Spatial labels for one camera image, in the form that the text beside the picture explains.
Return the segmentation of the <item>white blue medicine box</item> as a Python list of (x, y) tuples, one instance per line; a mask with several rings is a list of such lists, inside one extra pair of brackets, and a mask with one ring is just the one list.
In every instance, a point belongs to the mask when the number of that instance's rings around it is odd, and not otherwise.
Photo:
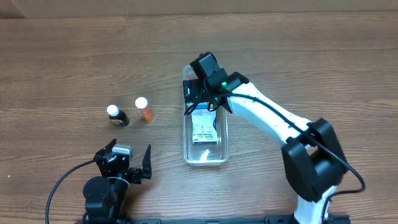
[(191, 113), (192, 141), (194, 144), (203, 144), (218, 141), (216, 130), (216, 112), (208, 111), (206, 104), (199, 104)]

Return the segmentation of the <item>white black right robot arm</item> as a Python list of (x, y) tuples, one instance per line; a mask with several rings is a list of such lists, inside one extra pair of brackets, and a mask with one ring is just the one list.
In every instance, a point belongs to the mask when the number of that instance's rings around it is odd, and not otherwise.
[(347, 173), (347, 160), (329, 122), (311, 122), (274, 103), (244, 75), (230, 75), (211, 52), (201, 54), (190, 67), (197, 76), (185, 81), (186, 101), (211, 103), (252, 122), (281, 148), (288, 183), (298, 195), (292, 214), (266, 215), (263, 223), (350, 223), (349, 215), (328, 213), (330, 196)]

